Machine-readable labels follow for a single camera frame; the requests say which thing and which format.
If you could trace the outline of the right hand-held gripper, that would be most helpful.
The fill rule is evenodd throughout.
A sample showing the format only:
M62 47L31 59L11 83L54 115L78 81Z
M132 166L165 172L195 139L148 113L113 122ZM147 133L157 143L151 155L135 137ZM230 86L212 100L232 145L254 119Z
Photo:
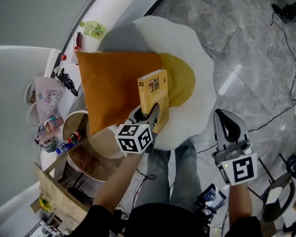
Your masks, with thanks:
M212 154L225 183L239 185L257 177L257 153L252 150L248 129L242 119L232 112L216 109L215 135L218 151Z

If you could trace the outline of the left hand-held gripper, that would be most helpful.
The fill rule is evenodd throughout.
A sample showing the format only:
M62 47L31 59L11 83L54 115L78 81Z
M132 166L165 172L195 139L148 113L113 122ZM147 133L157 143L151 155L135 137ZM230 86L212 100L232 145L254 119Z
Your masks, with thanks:
M130 114L125 124L120 124L115 132L115 139L120 150L127 154L150 154L154 147L153 129L158 123L160 107L155 103L148 117L142 113L141 106L137 106Z

